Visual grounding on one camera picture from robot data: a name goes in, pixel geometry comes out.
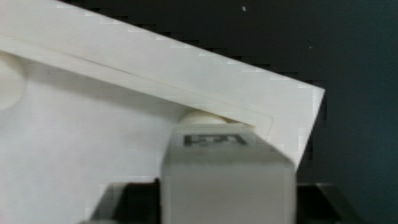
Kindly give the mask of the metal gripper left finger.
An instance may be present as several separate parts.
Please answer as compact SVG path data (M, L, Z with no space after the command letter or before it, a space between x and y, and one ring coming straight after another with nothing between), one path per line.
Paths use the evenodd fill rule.
M160 180L114 183L79 224L162 224Z

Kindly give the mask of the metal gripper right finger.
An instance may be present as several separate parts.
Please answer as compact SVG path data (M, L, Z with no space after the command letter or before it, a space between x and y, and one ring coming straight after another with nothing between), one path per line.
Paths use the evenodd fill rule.
M297 185L295 224L363 224L363 218L333 184Z

